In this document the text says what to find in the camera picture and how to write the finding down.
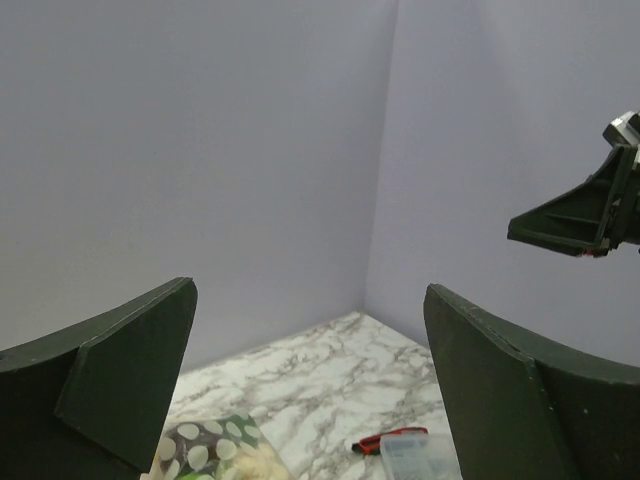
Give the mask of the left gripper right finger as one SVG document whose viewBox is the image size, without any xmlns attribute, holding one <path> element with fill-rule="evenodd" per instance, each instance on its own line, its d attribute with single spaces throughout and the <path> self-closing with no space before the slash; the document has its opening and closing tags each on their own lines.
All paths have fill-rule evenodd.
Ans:
<svg viewBox="0 0 640 480">
<path fill-rule="evenodd" d="M 431 284 L 424 320 L 465 479 L 636 479 L 639 370 Z"/>
</svg>

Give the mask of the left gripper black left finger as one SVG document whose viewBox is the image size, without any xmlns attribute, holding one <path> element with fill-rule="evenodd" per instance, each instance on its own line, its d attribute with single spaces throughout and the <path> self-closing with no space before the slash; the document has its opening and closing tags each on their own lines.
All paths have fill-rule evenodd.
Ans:
<svg viewBox="0 0 640 480">
<path fill-rule="evenodd" d="M 137 479 L 151 470 L 197 306 L 178 277 L 1 353 L 4 479 Z"/>
</svg>

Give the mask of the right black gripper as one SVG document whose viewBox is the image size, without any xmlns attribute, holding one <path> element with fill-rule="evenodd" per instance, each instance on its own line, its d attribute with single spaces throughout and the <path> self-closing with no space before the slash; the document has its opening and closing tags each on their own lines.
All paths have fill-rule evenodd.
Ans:
<svg viewBox="0 0 640 480">
<path fill-rule="evenodd" d="M 638 245 L 639 147 L 613 147 L 585 182 L 511 219 L 507 238 L 572 257 Z"/>
</svg>

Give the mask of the clear zip top bag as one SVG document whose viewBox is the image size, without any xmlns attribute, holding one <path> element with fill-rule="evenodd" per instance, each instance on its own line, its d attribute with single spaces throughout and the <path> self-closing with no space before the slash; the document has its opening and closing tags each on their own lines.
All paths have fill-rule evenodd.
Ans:
<svg viewBox="0 0 640 480">
<path fill-rule="evenodd" d="M 166 424 L 143 479 L 286 480 L 281 456 L 243 410 Z"/>
</svg>

